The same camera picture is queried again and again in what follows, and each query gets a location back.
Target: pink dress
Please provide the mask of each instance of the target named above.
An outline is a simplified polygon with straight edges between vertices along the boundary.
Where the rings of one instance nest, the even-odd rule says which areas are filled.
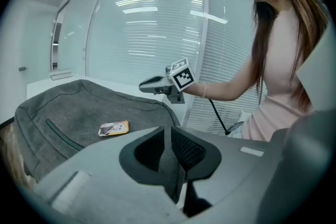
[[[300,111],[290,98],[298,83],[296,76],[290,83],[297,40],[298,19],[294,9],[281,11],[269,38],[264,74],[267,94],[259,108],[242,125],[244,139],[270,141],[275,130],[288,128],[307,114]]]

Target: cable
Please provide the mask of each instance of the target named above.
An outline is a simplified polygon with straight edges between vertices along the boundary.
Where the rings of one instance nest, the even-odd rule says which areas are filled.
[[[213,102],[211,99],[209,99],[209,101],[210,101],[210,103],[211,103],[211,105],[212,105],[212,107],[213,107],[213,109],[214,109],[214,111],[215,111],[215,113],[216,113],[216,115],[217,115],[217,118],[219,119],[219,122],[221,123],[222,127],[224,128],[225,135],[228,135],[229,132],[226,130],[226,128],[225,128],[225,126],[224,126],[224,123],[223,123],[221,117],[219,116],[219,114],[218,114],[218,112],[217,112],[217,110],[216,110],[216,108],[215,108],[214,102]]]

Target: white wall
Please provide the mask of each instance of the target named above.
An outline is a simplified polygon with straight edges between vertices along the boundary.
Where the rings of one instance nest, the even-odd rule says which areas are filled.
[[[27,84],[48,78],[57,7],[12,0],[0,21],[0,123],[26,100]],[[26,67],[19,72],[19,67]]]

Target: woman's hand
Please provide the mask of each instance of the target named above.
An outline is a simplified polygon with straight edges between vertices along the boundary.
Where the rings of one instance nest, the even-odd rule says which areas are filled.
[[[252,61],[251,57],[249,57],[230,82],[195,83],[183,90],[183,92],[217,101],[236,100],[252,86],[250,82],[251,65]]]

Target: glass wall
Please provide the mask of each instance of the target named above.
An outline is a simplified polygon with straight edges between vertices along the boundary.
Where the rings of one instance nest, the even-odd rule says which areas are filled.
[[[139,85],[199,51],[203,0],[98,0],[89,30],[87,75]]]
[[[97,0],[70,0],[58,40],[58,69],[85,75],[86,42]]]

